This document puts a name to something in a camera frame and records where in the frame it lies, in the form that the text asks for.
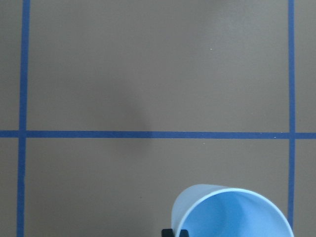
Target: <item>vertical blue line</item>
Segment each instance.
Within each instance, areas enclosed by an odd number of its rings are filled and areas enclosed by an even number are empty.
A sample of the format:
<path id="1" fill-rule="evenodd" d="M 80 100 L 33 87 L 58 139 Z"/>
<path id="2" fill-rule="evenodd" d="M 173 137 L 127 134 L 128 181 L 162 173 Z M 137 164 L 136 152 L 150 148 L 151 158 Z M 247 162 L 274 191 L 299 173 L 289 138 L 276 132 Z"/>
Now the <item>vertical blue line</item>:
<path id="1" fill-rule="evenodd" d="M 289 179 L 288 221 L 293 228 L 295 184 L 295 35 L 294 0 L 288 1 L 288 71 L 289 71 Z"/>
<path id="2" fill-rule="evenodd" d="M 22 38 L 20 65 L 20 111 L 19 111 L 19 152 L 17 184 L 16 236 L 24 236 L 24 193 L 25 193 L 25 153 L 26 153 L 26 116 L 28 90 L 28 54 L 29 54 L 30 0 L 23 0 Z"/>

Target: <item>gray surface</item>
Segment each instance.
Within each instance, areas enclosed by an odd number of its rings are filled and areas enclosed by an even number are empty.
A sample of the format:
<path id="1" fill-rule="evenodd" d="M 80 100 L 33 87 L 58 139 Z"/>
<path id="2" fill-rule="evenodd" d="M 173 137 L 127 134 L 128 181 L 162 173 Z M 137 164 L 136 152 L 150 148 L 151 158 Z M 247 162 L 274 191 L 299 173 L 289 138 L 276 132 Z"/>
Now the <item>gray surface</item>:
<path id="1" fill-rule="evenodd" d="M 314 237 L 316 232 L 316 141 L 297 142 L 295 226 L 297 237 Z"/>
<path id="2" fill-rule="evenodd" d="M 186 187 L 257 191 L 283 212 L 288 141 L 29 139 L 26 237 L 159 237 Z"/>
<path id="3" fill-rule="evenodd" d="M 0 138 L 0 236 L 16 231 L 17 139 Z"/>
<path id="4" fill-rule="evenodd" d="M 34 0 L 28 129 L 287 131 L 286 42 L 286 1 Z"/>
<path id="5" fill-rule="evenodd" d="M 316 132 L 316 1 L 296 3 L 297 130 Z"/>
<path id="6" fill-rule="evenodd" d="M 19 127 L 21 13 L 21 1 L 0 1 L 0 130 Z"/>

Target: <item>blue cup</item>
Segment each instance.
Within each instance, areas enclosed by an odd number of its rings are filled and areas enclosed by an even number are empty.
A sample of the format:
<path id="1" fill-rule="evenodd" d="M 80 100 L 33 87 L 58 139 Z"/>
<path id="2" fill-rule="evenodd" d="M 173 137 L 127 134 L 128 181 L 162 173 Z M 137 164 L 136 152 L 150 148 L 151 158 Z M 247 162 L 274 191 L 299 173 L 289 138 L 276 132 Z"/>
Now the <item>blue cup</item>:
<path id="1" fill-rule="evenodd" d="M 175 237 L 294 237 L 282 212 L 255 192 L 199 184 L 185 189 L 171 215 Z"/>

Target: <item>cup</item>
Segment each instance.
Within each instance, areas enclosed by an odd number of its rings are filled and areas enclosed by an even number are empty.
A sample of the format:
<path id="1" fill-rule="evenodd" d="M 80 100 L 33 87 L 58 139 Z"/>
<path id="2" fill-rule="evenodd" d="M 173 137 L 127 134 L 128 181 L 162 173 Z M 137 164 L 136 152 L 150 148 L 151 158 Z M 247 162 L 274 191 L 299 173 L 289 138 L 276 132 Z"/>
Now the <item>cup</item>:
<path id="1" fill-rule="evenodd" d="M 171 214 L 175 237 L 294 237 L 282 212 L 253 191 L 198 184 L 176 199 Z"/>

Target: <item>black object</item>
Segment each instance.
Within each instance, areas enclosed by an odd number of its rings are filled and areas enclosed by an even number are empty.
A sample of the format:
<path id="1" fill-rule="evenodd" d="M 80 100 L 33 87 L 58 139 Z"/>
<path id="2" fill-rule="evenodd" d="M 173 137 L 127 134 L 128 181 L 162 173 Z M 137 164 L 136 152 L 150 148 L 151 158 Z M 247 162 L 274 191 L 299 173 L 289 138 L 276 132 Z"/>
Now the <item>black object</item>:
<path id="1" fill-rule="evenodd" d="M 174 237 L 172 229 L 163 229 L 161 231 L 161 237 Z M 181 230 L 180 237 L 189 237 L 189 232 L 187 230 Z"/>

